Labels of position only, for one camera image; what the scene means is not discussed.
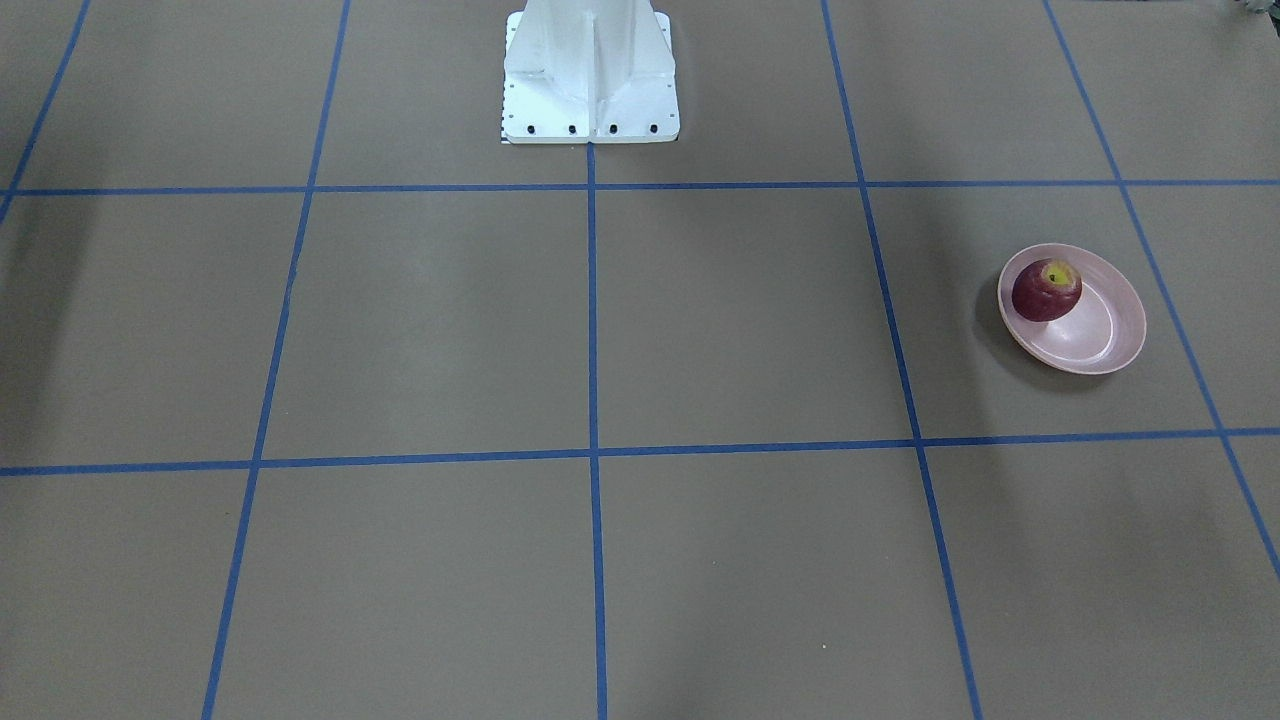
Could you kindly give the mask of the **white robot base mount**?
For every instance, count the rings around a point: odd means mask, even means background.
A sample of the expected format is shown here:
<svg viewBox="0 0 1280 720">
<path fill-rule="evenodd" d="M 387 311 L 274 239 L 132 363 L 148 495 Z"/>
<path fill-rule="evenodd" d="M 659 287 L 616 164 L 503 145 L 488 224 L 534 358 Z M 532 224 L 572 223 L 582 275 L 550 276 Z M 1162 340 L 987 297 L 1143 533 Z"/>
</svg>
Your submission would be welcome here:
<svg viewBox="0 0 1280 720">
<path fill-rule="evenodd" d="M 529 1 L 506 18 L 500 138 L 668 143 L 681 135 L 672 24 L 649 1 Z"/>
</svg>

